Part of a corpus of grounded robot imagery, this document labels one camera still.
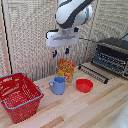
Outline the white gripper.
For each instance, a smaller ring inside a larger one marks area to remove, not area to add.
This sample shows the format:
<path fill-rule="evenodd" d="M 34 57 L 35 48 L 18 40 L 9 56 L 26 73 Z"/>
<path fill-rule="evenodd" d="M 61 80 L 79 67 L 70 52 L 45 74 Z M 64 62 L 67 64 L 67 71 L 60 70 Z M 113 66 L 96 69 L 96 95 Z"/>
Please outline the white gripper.
<path fill-rule="evenodd" d="M 76 44 L 78 40 L 79 29 L 77 27 L 62 30 L 55 29 L 46 33 L 46 45 L 51 48 Z M 69 54 L 69 47 L 66 48 L 65 54 Z M 52 49 L 52 56 L 53 58 L 57 56 L 56 49 Z"/>

